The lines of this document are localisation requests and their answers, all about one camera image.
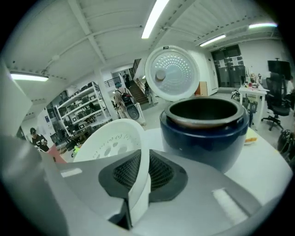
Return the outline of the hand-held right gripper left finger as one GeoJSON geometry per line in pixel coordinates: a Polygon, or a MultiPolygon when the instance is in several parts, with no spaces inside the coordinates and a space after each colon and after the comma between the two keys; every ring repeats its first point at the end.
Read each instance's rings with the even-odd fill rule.
{"type": "Polygon", "coordinates": [[[145,213],[145,155],[140,150],[68,164],[43,155],[46,182],[68,230],[120,230],[145,213]]]}

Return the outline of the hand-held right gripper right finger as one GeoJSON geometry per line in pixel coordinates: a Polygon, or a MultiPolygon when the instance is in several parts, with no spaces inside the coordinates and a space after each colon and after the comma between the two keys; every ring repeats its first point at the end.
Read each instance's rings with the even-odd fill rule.
{"type": "Polygon", "coordinates": [[[164,183],[150,193],[149,206],[133,233],[253,233],[258,200],[215,168],[150,150],[150,176],[164,183]]]}

